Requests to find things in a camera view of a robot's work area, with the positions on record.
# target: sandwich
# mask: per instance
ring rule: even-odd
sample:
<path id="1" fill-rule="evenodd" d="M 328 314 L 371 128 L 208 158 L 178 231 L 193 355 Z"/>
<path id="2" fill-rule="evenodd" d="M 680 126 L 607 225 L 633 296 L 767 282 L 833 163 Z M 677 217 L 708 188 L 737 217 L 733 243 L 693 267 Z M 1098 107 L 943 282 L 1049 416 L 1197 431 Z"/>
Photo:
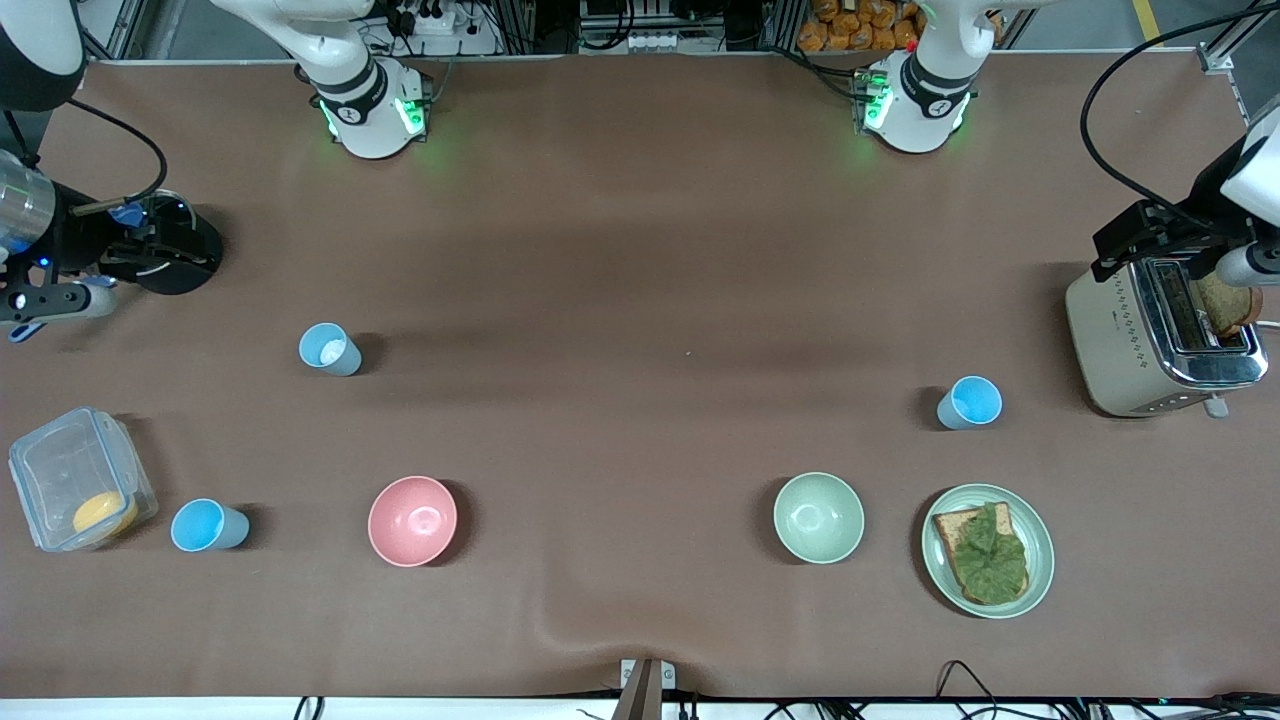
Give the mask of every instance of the sandwich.
<path id="1" fill-rule="evenodd" d="M 1007 502 L 934 515 L 933 524 L 966 598 L 1004 605 L 1027 592 L 1027 548 L 1014 534 Z"/>

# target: clear plastic container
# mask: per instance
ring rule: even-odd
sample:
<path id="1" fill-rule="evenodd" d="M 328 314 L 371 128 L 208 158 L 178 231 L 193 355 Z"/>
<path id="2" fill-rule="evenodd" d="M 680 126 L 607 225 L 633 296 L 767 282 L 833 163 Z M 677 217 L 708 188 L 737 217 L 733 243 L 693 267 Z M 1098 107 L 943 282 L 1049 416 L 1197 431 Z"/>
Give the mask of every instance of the clear plastic container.
<path id="1" fill-rule="evenodd" d="M 31 539 L 47 552 L 97 547 L 156 514 L 129 433 L 106 413 L 77 407 L 9 448 Z"/>

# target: green leaf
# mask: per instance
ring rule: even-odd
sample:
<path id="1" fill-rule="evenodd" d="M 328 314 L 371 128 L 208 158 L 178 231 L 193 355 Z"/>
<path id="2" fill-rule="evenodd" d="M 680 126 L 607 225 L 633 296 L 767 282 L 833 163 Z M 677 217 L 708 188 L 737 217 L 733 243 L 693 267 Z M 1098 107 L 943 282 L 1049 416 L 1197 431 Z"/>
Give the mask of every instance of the green leaf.
<path id="1" fill-rule="evenodd" d="M 987 503 L 965 527 L 955 550 L 956 580 L 969 597 L 986 605 L 1018 598 L 1027 578 L 1027 548 L 1016 536 L 996 532 L 996 506 Z"/>

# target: lemon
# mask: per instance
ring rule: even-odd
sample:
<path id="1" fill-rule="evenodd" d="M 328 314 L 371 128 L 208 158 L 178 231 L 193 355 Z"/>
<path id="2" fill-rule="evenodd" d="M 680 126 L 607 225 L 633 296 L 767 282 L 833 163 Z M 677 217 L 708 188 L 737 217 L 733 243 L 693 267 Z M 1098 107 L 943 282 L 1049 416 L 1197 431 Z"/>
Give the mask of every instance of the lemon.
<path id="1" fill-rule="evenodd" d="M 115 491 L 100 492 L 86 500 L 79 509 L 76 510 L 76 516 L 72 518 L 72 527 L 76 528 L 77 533 L 83 533 L 102 520 L 106 520 L 111 515 L 115 515 L 122 507 L 124 507 L 124 496 Z M 114 534 L 124 528 L 128 528 L 137 516 L 138 506 L 129 505 L 129 509 L 125 510 L 124 516 L 120 518 L 119 524 L 111 530 L 111 533 Z"/>

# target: pink bowl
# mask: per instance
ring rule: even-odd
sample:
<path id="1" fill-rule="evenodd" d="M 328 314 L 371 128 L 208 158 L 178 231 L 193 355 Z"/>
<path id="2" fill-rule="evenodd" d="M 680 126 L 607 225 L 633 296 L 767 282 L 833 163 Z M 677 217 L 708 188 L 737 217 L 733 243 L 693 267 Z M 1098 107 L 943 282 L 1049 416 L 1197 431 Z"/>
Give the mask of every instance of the pink bowl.
<path id="1" fill-rule="evenodd" d="M 401 478 L 378 495 L 369 510 L 369 542 L 397 568 L 435 560 L 458 529 L 458 507 L 439 480 Z"/>

